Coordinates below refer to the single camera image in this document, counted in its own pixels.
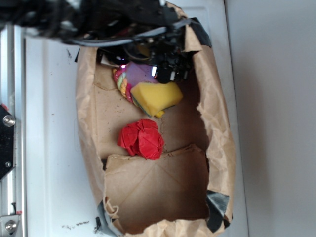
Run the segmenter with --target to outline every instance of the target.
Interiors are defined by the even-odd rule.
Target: wire
[[[185,25],[191,24],[191,19],[183,19],[173,24],[174,29],[179,29]],[[157,35],[161,35],[167,32],[167,27],[159,27],[150,31],[146,31],[140,34],[137,34],[133,37],[123,37],[123,38],[109,38],[103,40],[92,40],[92,39],[71,39],[68,40],[66,43],[77,44],[80,46],[86,47],[112,47],[118,46],[123,44],[128,44],[136,41],[141,41],[143,38],[154,37]]]

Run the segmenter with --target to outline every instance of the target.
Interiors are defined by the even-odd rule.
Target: screw
[[[12,115],[7,115],[3,118],[3,123],[7,127],[15,125],[15,118]]]
[[[5,167],[10,168],[11,166],[12,166],[12,163],[11,163],[11,162],[6,162],[6,163],[5,163]]]
[[[5,224],[5,230],[9,232],[9,234],[12,234],[13,232],[15,232],[16,230],[16,223],[15,221],[8,221],[6,224]]]

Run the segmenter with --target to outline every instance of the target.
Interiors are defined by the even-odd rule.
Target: black bracket
[[[15,118],[0,106],[0,180],[14,167]]]

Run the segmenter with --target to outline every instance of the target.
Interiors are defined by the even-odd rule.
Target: sponge
[[[180,88],[174,82],[167,84],[140,82],[131,89],[131,94],[137,105],[149,117],[178,104],[183,98]]]

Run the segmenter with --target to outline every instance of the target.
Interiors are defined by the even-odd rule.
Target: brown cardboard
[[[230,197],[225,219],[232,220],[235,146],[213,51],[200,45],[189,26],[185,46],[197,51],[195,73],[179,83],[180,104],[161,119],[151,118],[165,140],[157,161],[129,157],[117,146],[124,126],[148,117],[121,96],[111,68],[96,63],[96,48],[80,50],[76,100],[81,149],[96,204],[104,202],[126,236],[217,236],[224,225],[216,233],[207,228],[206,189]],[[108,159],[106,171],[102,159]]]

